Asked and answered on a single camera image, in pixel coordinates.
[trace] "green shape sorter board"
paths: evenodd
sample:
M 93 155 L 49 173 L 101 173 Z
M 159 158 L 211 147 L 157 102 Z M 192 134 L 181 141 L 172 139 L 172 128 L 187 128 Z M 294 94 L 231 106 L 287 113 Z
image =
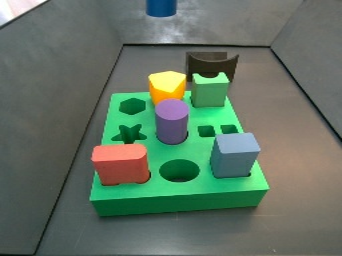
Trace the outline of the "green shape sorter board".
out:
M 211 172 L 215 134 L 243 132 L 230 100 L 226 98 L 224 107 L 194 108 L 189 96 L 187 91 L 183 101 L 189 107 L 188 137 L 179 145 L 165 145 L 156 138 L 149 93 L 112 95 L 101 144 L 143 144 L 151 178 L 144 184 L 103 186 L 95 171 L 89 200 L 100 216 L 259 204 L 268 185 L 258 161 L 248 177 L 216 179 Z

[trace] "hexagon hole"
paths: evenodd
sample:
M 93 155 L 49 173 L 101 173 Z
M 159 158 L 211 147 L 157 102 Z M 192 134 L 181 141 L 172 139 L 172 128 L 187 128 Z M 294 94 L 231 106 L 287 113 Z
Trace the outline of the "hexagon hole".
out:
M 124 100 L 120 103 L 119 111 L 127 115 L 136 115 L 145 110 L 145 102 L 136 98 Z

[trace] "small square hole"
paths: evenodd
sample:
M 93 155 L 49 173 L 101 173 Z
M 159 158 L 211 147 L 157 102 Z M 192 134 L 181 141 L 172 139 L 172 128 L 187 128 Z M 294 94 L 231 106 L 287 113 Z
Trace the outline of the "small square hole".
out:
M 215 130 L 211 125 L 198 127 L 198 134 L 200 137 L 215 137 Z
M 232 124 L 228 125 L 222 125 L 220 130 L 223 134 L 231 134 L 231 133 L 238 133 L 236 126 Z

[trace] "red arch block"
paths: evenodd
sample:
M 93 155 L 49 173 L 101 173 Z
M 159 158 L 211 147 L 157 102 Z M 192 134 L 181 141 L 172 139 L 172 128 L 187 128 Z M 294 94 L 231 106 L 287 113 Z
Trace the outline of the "red arch block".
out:
M 147 149 L 141 144 L 96 146 L 91 160 L 104 186 L 145 183 L 149 179 Z

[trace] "hole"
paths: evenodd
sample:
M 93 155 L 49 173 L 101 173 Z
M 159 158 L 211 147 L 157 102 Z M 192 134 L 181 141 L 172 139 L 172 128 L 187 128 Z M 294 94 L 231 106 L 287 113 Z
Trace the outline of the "hole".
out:
M 211 125 L 198 127 L 198 134 L 200 137 L 215 137 L 215 130 Z
M 119 111 L 127 115 L 136 115 L 145 110 L 145 102 L 136 98 L 124 100 L 120 103 Z
M 149 177 L 148 177 L 148 180 L 145 181 L 145 182 L 136 182 L 135 184 L 145 184 L 149 180 L 151 180 L 151 177 L 152 177 L 152 175 L 151 175 L 151 171 L 149 171 L 149 175 L 148 175 Z
M 236 126 L 232 124 L 222 125 L 220 130 L 223 134 L 239 133 Z
M 161 165 L 159 173 L 171 182 L 187 182 L 198 177 L 199 167 L 188 160 L 176 159 Z
M 200 72 L 199 75 L 206 78 L 215 78 L 219 75 L 219 72 Z
M 140 133 L 141 125 L 133 127 L 119 126 L 120 133 L 112 137 L 112 141 L 123 141 L 124 144 L 133 144 L 136 140 L 145 140 L 147 136 Z

